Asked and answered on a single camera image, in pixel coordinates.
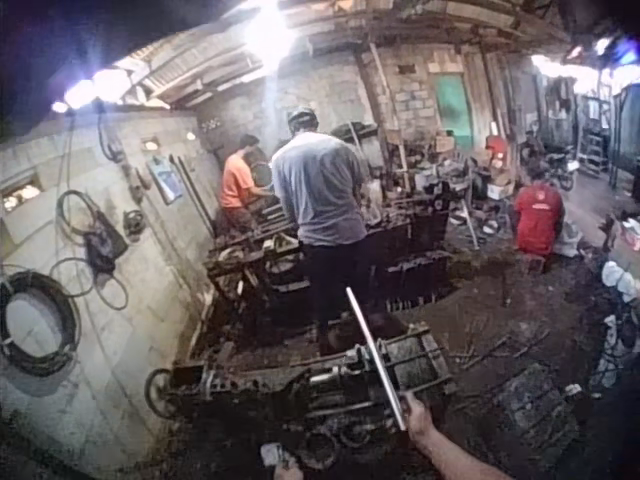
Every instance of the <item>dark pants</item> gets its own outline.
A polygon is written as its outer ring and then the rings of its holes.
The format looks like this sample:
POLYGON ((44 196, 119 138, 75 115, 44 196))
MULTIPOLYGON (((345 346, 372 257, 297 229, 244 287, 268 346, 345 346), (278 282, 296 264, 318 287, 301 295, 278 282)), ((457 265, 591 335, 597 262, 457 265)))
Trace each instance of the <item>dark pants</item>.
POLYGON ((351 287, 361 308, 369 301, 369 260, 366 238, 348 245, 303 245, 311 301, 318 333, 326 335, 329 321, 350 310, 346 287, 351 287))
POLYGON ((238 233, 248 233, 257 227, 253 214, 244 207, 221 208, 221 228, 223 232, 235 230, 238 233))

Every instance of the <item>red t-shirt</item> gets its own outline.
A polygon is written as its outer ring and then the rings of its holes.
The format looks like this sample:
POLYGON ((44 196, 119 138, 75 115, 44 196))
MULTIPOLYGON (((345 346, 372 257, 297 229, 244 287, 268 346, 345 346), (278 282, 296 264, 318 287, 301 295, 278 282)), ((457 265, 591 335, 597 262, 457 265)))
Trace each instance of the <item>red t-shirt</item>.
POLYGON ((520 213, 518 248, 525 253, 549 255, 564 208, 558 191, 549 185, 530 185, 518 193, 515 208, 520 213))

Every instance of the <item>cinder block wall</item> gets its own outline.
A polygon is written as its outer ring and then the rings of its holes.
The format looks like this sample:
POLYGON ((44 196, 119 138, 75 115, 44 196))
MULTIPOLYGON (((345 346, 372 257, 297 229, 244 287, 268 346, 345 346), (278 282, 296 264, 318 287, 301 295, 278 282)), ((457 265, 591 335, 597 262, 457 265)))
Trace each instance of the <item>cinder block wall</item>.
MULTIPOLYGON (((160 149, 154 153, 182 156, 215 211, 218 167, 198 140, 186 139, 188 131, 197 133, 194 115, 162 111, 110 113, 106 118, 129 161, 145 177, 150 155, 142 149, 143 139, 158 139, 160 149)), ((149 226, 117 261, 115 274, 128 291, 128 307, 114 311, 95 292, 76 299, 82 333, 76 362, 53 377, 29 377, 0 355, 0 404, 2 417, 35 444, 105 478, 144 459, 162 435, 166 423, 147 408, 144 381, 152 369, 170 365, 190 340, 202 308, 199 295, 209 288, 201 262, 210 237, 186 193, 165 205, 154 184, 137 207, 120 167, 100 150, 97 116, 78 114, 73 133, 70 122, 59 116, 0 147, 3 188, 31 176, 43 188, 39 196, 3 214, 3 235, 11 237, 3 242, 5 248, 11 244, 3 262, 46 274, 59 259, 84 256, 83 248, 74 247, 55 226, 56 200, 69 188, 88 193, 121 233, 123 212, 134 208, 143 210, 149 226)), ((72 204, 72 220, 82 218, 79 210, 72 204)), ((71 292, 78 291, 78 275, 88 278, 82 265, 79 274, 73 264, 53 273, 71 292)), ((113 281, 103 295, 114 304, 123 301, 113 281)), ((37 345, 37 335, 16 340, 37 345)))
MULTIPOLYGON (((439 128, 433 74, 464 73, 462 60, 453 48, 437 45, 396 45, 378 49, 380 63, 389 83, 402 134, 409 141, 430 141, 439 128), (400 73, 400 67, 415 73, 400 73)), ((371 53, 363 55, 367 73, 375 88, 382 123, 394 128, 391 106, 371 53)))
MULTIPOLYGON (((440 126, 433 75, 464 74, 462 57, 446 45, 397 45, 378 51, 404 138, 429 141, 440 126), (400 65, 414 66, 415 73, 400 74, 400 65)), ((382 126, 393 129, 390 104, 372 54, 363 54, 363 62, 382 126)), ((220 122, 219 127, 206 133, 206 138, 212 148, 224 147, 222 156, 231 153, 244 132, 258 135, 270 155, 278 139, 290 136, 287 114, 298 105, 314 108, 320 130, 325 132, 348 121, 373 121, 371 104, 351 52, 286 64, 277 78, 232 87, 215 94, 196 111, 201 122, 220 122)))
POLYGON ((279 140, 291 135, 287 115, 297 106, 316 111, 320 131, 329 132, 346 122, 373 122, 367 94, 351 52, 297 60, 283 65, 277 76, 232 87, 197 107, 198 118, 216 118, 220 126, 206 133, 221 156, 235 149, 243 133, 261 139, 271 155, 279 140))

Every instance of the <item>green door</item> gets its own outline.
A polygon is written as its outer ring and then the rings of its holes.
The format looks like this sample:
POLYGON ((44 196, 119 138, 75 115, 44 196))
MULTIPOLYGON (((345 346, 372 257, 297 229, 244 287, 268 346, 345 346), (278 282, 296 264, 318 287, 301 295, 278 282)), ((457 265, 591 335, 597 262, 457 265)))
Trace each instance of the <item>green door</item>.
POLYGON ((443 130, 453 130, 456 146, 473 148, 471 112, 467 102, 462 75, 434 75, 436 80, 436 100, 443 130))

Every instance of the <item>hand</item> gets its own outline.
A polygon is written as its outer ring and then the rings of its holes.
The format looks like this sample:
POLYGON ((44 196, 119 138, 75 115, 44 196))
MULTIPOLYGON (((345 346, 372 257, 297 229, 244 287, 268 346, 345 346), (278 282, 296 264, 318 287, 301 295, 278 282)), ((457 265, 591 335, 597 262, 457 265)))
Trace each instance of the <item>hand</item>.
POLYGON ((297 465, 284 466, 279 464, 273 474, 273 480, 303 480, 304 475, 297 465))
POLYGON ((431 411, 412 392, 405 394, 405 400, 407 404, 405 420, 409 437, 417 447, 424 446, 430 434, 436 429, 431 418, 431 411))

